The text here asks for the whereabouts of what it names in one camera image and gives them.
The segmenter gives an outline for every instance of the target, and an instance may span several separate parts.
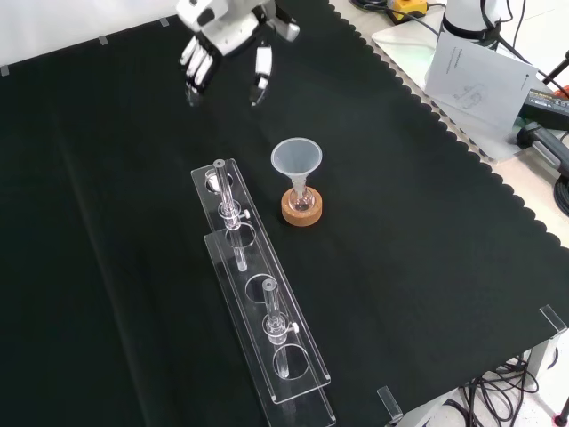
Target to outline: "floor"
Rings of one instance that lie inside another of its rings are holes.
[[[525,394],[524,403],[516,420],[516,427],[548,427],[554,425],[552,418],[558,414],[567,398],[569,398],[569,334],[561,336],[558,346],[559,358],[557,363],[538,379],[540,391],[537,394]],[[519,392],[509,392],[509,397],[515,405]],[[451,399],[463,404],[461,394],[456,391]],[[500,415],[506,414],[504,406],[496,397],[494,400]],[[477,397],[476,414],[484,427],[498,425],[485,410],[482,400]],[[427,427],[464,427],[462,415],[454,408],[443,406],[427,423]]]

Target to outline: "plastic funnel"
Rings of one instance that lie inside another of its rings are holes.
[[[305,181],[322,161],[322,150],[314,141],[306,138],[291,138],[282,141],[273,149],[270,157],[273,167],[293,182]]]
[[[280,173],[293,181],[289,206],[294,211],[308,211],[315,205],[312,192],[306,187],[306,178],[322,161],[322,150],[314,141],[291,138],[273,149],[270,161]]]

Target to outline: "clear acrylic holder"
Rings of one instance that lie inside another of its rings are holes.
[[[236,162],[217,160],[192,177],[212,228],[205,243],[269,425],[334,425],[322,390],[330,375]]]

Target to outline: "black tablecloth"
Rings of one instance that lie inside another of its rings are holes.
[[[287,0],[261,109],[254,51],[191,109],[177,19],[0,78],[3,425],[264,425],[190,176],[236,159],[332,376],[341,426],[388,419],[552,336],[569,258],[324,0]],[[285,225],[269,155],[308,137],[325,211]]]

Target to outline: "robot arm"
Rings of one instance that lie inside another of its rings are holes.
[[[176,6],[181,20],[194,36],[180,58],[186,71],[188,100],[196,105],[212,81],[223,58],[254,40],[267,24],[283,39],[292,42],[300,28],[275,3],[276,0],[180,0]],[[257,49],[251,103],[258,105],[267,90],[272,70],[272,50],[261,42]]]

